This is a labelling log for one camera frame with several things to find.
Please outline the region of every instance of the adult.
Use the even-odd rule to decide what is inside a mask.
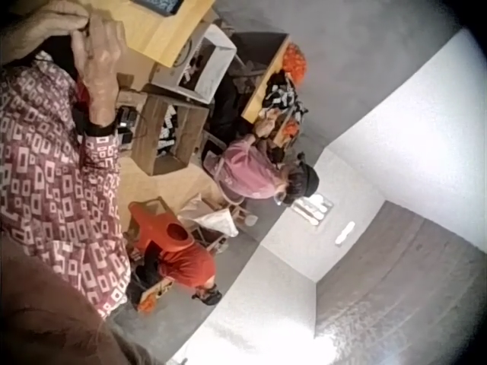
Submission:
[[[72,67],[44,50],[50,37],[71,40]],[[0,40],[2,230],[107,316],[126,300],[130,278],[116,205],[123,25],[52,1]],[[73,119],[80,88],[89,96],[81,136]]]

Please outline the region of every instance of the floor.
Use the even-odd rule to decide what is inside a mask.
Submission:
[[[459,29],[447,11],[429,0],[217,0],[216,8],[238,30],[284,30],[304,50],[309,72],[299,93],[310,113],[299,145],[310,163]],[[146,62],[139,55],[132,57]],[[138,69],[143,75],[136,75],[134,83],[143,85],[149,67]],[[122,160],[122,165],[119,202],[124,227],[129,220],[124,207],[133,200],[161,195],[177,210],[202,186],[208,194],[218,196],[198,167],[148,178],[132,161]],[[269,202],[251,203],[250,210],[260,217],[257,225],[233,239],[229,249],[217,257],[218,286],[223,292],[282,213]],[[140,316],[125,305],[109,323],[167,361],[211,311],[176,287],[150,316]]]
[[[437,0],[216,0],[239,31],[279,30],[304,51],[305,127],[328,145],[430,59],[459,29]]]

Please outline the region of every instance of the stool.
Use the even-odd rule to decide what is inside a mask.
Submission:
[[[143,204],[137,202],[130,203],[129,210],[140,227],[140,236],[135,247],[142,255],[151,242],[164,252],[177,252],[194,243],[193,236],[171,211],[152,214]]]

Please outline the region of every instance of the cardboard box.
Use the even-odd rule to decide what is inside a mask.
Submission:
[[[202,71],[193,76],[197,77],[194,87],[189,89],[181,86],[184,70],[189,67],[193,56],[200,50],[204,52],[207,49],[208,52],[210,45],[211,55],[205,57],[206,62]],[[220,28],[214,24],[202,22],[196,27],[188,43],[183,47],[174,67],[167,68],[158,65],[151,77],[151,83],[198,100],[201,103],[209,104],[236,53],[237,47]]]
[[[177,108],[176,144],[166,156],[158,157],[158,142],[167,108]],[[149,94],[135,130],[131,157],[149,176],[164,175],[188,166],[198,147],[208,109],[169,97]]]

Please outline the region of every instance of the window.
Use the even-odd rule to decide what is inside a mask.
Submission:
[[[321,194],[313,194],[309,198],[299,198],[291,209],[314,226],[318,226],[332,209],[333,204]]]

